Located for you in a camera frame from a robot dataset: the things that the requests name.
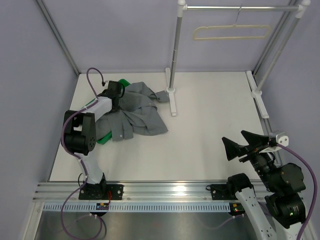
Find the cream hanger with metal hook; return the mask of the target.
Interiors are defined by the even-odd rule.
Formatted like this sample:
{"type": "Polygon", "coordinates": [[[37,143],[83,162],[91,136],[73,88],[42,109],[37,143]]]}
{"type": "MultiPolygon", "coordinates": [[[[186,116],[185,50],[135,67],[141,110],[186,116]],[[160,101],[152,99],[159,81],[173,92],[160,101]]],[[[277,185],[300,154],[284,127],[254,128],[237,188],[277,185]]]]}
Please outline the cream hanger with metal hook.
{"type": "Polygon", "coordinates": [[[194,30],[192,39],[194,41],[260,40],[269,36],[272,28],[268,24],[237,24],[244,7],[237,7],[236,10],[237,17],[233,24],[200,26],[194,30]]]}

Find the grey button-up shirt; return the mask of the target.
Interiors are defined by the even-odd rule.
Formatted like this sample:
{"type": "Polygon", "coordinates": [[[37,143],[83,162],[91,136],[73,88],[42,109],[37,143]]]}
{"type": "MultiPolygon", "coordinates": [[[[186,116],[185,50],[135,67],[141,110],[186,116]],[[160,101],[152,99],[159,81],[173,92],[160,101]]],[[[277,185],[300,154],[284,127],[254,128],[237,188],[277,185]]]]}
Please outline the grey button-up shirt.
{"type": "Polygon", "coordinates": [[[168,132],[154,101],[167,103],[169,97],[164,90],[154,92],[144,82],[126,86],[119,100],[120,109],[96,121],[96,138],[100,140],[111,133],[112,140],[118,142],[132,139],[134,134],[156,136],[168,132]]]}

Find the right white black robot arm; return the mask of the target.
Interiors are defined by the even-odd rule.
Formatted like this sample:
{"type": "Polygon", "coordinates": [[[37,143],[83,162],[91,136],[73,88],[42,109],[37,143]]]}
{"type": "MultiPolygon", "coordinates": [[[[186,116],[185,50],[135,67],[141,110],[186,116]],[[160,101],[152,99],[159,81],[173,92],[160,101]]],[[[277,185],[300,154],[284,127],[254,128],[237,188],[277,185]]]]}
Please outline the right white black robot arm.
{"type": "Polygon", "coordinates": [[[259,240],[299,240],[306,223],[306,208],[299,193],[306,189],[301,167],[294,163],[276,166],[272,154],[289,145],[285,132],[259,135],[241,131],[247,145],[240,145],[227,137],[222,138],[228,161],[250,162],[270,195],[265,196],[271,226],[263,212],[254,186],[245,173],[228,177],[226,193],[242,204],[259,240]]]}

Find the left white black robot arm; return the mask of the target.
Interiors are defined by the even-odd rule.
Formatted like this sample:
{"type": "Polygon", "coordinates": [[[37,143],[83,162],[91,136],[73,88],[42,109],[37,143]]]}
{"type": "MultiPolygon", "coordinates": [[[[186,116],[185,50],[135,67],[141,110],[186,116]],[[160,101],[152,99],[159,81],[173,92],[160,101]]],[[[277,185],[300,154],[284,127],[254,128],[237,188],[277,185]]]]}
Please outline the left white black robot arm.
{"type": "Polygon", "coordinates": [[[106,200],[112,196],[106,177],[94,152],[97,143],[96,122],[104,115],[120,109],[125,85],[109,81],[107,88],[79,110],[64,114],[61,145],[82,167],[83,183],[79,187],[80,200],[106,200]]]}

